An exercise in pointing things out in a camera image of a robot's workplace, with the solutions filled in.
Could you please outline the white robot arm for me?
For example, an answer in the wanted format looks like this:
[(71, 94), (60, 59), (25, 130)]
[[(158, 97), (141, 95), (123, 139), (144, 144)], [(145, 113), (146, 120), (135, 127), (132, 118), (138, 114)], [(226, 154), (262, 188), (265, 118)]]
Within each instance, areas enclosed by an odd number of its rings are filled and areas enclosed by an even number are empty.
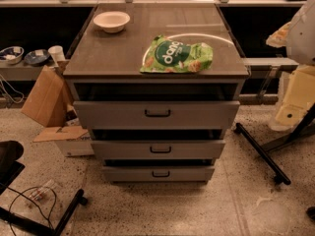
[(286, 91), (269, 122), (272, 130), (286, 131), (296, 126), (315, 103), (315, 0), (307, 0), (266, 43), (285, 47), (287, 57), (298, 64), (288, 76)]

